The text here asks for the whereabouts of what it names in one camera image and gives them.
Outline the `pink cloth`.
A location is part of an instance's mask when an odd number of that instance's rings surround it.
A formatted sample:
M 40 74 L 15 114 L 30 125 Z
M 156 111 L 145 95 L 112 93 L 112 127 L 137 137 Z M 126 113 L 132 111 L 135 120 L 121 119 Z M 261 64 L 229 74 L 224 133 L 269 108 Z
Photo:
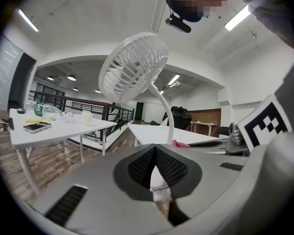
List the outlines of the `pink cloth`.
M 183 143 L 183 142 L 178 142 L 177 140 L 172 140 L 171 145 L 174 147 L 183 147 L 183 148 L 190 147 L 188 144 Z

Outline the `white table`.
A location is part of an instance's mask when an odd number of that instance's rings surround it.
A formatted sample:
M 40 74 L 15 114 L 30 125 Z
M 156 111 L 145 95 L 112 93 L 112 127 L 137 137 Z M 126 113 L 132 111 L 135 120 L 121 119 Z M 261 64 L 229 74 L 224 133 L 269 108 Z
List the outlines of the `white table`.
M 94 131 L 103 131 L 101 144 L 102 154 L 104 155 L 106 130 L 109 127 L 116 125 L 114 122 L 96 118 L 91 119 L 89 125 L 84 125 L 81 123 L 82 116 L 75 114 L 73 122 L 71 123 L 65 123 L 62 120 L 52 121 L 51 127 L 32 134 L 24 129 L 24 126 L 27 125 L 26 120 L 34 118 L 34 113 L 32 111 L 28 111 L 25 114 L 19 114 L 16 109 L 10 109 L 9 117 L 12 118 L 14 127 L 13 130 L 10 130 L 11 145 L 17 151 L 25 177 L 36 195 L 39 195 L 41 190 L 35 180 L 28 161 L 32 148 L 77 136 L 80 136 L 82 139 L 85 134 Z
M 130 124 L 130 131 L 135 136 L 135 146 L 140 144 L 166 144 L 169 134 L 168 126 L 154 126 L 154 125 L 137 125 Z M 185 144 L 193 144 L 204 141 L 222 141 L 227 142 L 227 139 L 218 139 L 215 137 L 197 134 L 181 129 L 174 128 L 173 140 L 182 142 Z

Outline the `long ceiling light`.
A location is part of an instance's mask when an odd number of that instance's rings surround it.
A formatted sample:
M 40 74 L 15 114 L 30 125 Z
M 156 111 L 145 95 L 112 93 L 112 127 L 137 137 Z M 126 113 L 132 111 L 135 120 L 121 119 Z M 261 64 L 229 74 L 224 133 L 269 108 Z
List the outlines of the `long ceiling light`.
M 227 31 L 233 30 L 238 24 L 240 24 L 249 15 L 250 15 L 250 12 L 247 5 L 224 25 L 225 29 Z
M 31 19 L 23 12 L 23 10 L 18 9 L 18 14 L 22 17 L 22 19 L 35 31 L 38 32 L 38 27 L 31 21 Z

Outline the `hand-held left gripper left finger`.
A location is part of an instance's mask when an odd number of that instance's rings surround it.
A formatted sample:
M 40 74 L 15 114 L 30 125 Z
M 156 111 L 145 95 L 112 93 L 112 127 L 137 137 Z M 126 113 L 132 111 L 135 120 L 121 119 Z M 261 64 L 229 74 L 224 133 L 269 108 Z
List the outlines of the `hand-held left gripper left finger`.
M 157 209 L 149 189 L 133 181 L 127 167 L 154 148 L 152 144 L 125 148 L 83 163 L 48 186 L 33 203 L 46 215 L 77 185 L 87 189 L 64 228 L 82 235 L 154 235 L 172 228 Z

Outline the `person's olive shirt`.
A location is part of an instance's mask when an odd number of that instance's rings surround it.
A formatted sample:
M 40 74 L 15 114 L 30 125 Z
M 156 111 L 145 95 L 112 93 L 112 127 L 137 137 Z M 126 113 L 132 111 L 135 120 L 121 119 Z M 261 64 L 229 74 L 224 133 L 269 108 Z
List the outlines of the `person's olive shirt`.
M 294 50 L 294 12 L 289 0 L 242 0 L 265 28 Z

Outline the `clear plastic cup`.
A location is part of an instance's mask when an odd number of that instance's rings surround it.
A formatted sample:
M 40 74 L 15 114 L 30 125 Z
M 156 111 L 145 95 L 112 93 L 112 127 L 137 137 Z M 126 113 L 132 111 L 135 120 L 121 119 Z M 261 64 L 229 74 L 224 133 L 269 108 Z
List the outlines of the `clear plastic cup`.
M 61 113 L 61 120 L 64 123 L 73 123 L 74 122 L 74 115 L 72 112 L 62 112 Z

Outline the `white standing desk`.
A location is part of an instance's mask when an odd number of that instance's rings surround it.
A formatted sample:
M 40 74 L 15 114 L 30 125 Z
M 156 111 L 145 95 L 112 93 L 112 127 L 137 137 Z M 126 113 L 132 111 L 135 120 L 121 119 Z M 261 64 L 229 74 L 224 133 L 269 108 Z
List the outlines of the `white standing desk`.
M 211 136 L 212 127 L 217 126 L 217 124 L 214 123 L 204 123 L 201 121 L 191 121 L 191 131 L 196 133 L 196 127 L 198 125 L 207 126 L 208 127 L 208 136 Z

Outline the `black folding chair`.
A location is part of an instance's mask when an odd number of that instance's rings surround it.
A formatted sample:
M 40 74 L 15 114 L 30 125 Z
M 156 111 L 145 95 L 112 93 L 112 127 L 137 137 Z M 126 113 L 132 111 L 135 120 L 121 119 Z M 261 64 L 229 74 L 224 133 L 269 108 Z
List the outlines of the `black folding chair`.
M 219 138 L 220 135 L 229 136 L 229 134 L 230 134 L 230 128 L 221 126 L 215 131 L 214 137 Z

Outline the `small white box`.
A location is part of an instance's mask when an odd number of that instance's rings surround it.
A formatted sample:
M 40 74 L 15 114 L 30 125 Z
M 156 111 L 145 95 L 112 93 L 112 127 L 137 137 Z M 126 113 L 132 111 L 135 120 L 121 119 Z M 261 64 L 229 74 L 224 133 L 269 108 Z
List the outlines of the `small white box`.
M 86 126 L 91 125 L 92 118 L 93 118 L 93 114 L 90 111 L 83 110 L 81 112 L 81 120 L 84 125 Z

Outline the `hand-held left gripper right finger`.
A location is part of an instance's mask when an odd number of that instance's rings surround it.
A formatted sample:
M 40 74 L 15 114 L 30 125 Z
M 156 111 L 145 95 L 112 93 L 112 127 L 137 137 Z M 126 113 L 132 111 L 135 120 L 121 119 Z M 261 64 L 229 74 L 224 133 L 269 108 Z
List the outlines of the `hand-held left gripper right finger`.
M 234 182 L 247 158 L 168 145 L 155 147 L 154 201 L 174 226 L 194 218 Z

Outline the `frosted glass partition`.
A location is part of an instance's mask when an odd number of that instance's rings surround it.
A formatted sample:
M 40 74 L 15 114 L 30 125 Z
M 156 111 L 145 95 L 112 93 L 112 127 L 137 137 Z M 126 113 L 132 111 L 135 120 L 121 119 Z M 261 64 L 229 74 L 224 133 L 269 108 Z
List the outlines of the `frosted glass partition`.
M 6 110 L 13 76 L 23 51 L 5 36 L 0 38 L 0 110 Z

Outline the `small white desk fan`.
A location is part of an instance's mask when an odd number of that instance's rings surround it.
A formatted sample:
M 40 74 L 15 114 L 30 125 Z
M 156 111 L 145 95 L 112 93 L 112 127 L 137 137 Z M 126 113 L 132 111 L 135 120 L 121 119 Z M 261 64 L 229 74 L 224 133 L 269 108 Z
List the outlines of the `small white desk fan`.
M 120 43 L 106 58 L 99 73 L 101 92 L 115 103 L 125 103 L 146 90 L 162 103 L 169 117 L 165 143 L 171 145 L 174 120 L 170 107 L 154 85 L 169 57 L 169 49 L 156 34 L 143 32 Z M 103 159 L 105 169 L 111 170 L 107 185 L 113 185 L 117 194 L 135 201 L 171 202 L 172 191 L 158 158 L 159 150 L 149 142 L 131 148 L 123 154 Z

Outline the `grey table clamp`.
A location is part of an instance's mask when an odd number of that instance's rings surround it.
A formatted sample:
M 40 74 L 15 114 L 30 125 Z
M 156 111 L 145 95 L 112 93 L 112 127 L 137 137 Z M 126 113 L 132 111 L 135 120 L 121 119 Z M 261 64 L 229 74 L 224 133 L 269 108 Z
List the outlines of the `grey table clamp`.
M 2 124 L 2 127 L 0 128 L 0 132 L 14 130 L 13 118 L 11 117 L 9 119 L 0 118 L 0 124 Z

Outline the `black smartphone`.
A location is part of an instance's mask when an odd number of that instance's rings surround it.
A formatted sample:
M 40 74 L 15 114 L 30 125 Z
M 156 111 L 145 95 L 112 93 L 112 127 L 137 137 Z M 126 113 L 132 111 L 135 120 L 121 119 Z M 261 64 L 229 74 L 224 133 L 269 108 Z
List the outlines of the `black smartphone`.
M 52 126 L 51 123 L 41 121 L 41 122 L 36 122 L 36 123 L 31 123 L 29 125 L 25 125 L 23 127 L 23 129 L 29 133 L 38 133 L 42 130 L 50 128 L 51 126 Z

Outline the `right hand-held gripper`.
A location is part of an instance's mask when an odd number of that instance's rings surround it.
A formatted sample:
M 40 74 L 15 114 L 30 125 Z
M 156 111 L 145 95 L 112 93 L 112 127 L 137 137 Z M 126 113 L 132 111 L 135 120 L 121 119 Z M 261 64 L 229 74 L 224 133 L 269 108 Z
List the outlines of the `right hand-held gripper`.
M 203 153 L 249 154 L 259 146 L 269 144 L 280 133 L 292 132 L 289 119 L 276 97 L 269 95 L 247 117 L 229 126 L 227 139 L 214 139 L 189 144 Z

